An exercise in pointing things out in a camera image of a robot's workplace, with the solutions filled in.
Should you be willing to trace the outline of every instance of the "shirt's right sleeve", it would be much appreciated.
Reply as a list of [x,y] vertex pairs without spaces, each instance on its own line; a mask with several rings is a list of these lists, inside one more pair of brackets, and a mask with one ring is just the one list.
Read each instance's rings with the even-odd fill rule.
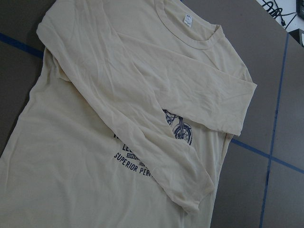
[[187,212],[214,190],[196,151],[175,139],[153,90],[109,23],[101,1],[57,1],[40,40],[104,123]]

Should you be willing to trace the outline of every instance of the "gray floor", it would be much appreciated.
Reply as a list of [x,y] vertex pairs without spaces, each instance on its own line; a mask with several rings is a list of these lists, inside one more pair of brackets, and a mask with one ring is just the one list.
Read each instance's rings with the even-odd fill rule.
[[[54,0],[0,1],[0,154],[42,68],[38,23]],[[255,0],[184,0],[258,85],[229,146],[212,228],[304,227],[304,49]]]

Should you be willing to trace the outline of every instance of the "cream fabric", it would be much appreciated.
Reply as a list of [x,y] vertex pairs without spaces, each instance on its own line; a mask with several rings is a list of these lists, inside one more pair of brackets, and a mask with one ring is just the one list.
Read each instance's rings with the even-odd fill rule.
[[57,0],[37,34],[43,69],[0,159],[0,220],[209,227],[256,88],[222,27],[179,0]]

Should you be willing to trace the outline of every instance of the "crew neckline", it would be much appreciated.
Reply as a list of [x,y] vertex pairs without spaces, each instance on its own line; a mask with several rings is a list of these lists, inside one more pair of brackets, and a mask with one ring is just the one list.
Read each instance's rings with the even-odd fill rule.
[[188,37],[184,34],[179,28],[177,28],[173,22],[167,17],[167,14],[164,9],[164,0],[154,0],[156,12],[165,25],[167,29],[173,33],[176,37],[178,37],[181,41],[186,43],[187,45],[197,48],[197,49],[208,49],[211,48],[213,45],[217,43],[220,38],[225,37],[222,26],[221,25],[214,25],[210,24],[209,22],[205,21],[197,14],[195,14],[192,10],[190,10],[186,5],[184,5],[180,0],[172,0],[175,5],[177,5],[182,11],[185,13],[191,14],[191,16],[202,26],[202,27],[214,27],[214,33],[211,37],[207,40],[195,40]]

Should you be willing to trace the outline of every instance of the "motorcycle graphic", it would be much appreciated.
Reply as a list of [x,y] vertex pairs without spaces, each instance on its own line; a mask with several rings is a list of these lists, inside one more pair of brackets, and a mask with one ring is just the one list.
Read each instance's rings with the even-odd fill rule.
[[189,145],[192,143],[192,130],[191,126],[183,121],[183,118],[163,110],[166,114],[166,120],[170,126],[173,125],[173,121],[178,118],[179,123],[173,128],[173,134],[176,139],[184,139]]

